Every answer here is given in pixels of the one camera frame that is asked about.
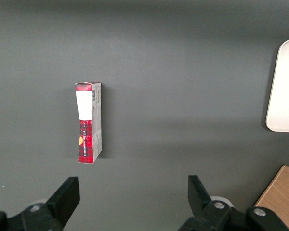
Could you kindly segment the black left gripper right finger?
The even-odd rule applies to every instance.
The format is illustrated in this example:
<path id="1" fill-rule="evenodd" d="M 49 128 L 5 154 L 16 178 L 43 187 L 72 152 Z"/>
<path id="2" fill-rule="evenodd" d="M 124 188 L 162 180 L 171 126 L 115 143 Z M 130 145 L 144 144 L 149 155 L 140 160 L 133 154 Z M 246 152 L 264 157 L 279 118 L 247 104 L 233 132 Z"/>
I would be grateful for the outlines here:
<path id="1" fill-rule="evenodd" d="M 252 206 L 242 213 L 224 201 L 213 200 L 197 175 L 188 176 L 188 202 L 193 216 L 180 231 L 288 231 L 272 210 Z"/>

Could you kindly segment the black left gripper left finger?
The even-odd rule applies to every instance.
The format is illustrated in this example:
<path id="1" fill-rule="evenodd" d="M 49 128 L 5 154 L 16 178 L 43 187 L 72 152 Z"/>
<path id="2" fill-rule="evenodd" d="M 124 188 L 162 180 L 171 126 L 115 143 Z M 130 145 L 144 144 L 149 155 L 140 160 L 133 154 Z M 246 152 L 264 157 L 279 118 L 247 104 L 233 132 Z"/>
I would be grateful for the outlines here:
<path id="1" fill-rule="evenodd" d="M 79 179 L 68 177 L 45 203 L 34 203 L 10 218 L 0 211 L 0 231 L 62 231 L 79 201 Z"/>

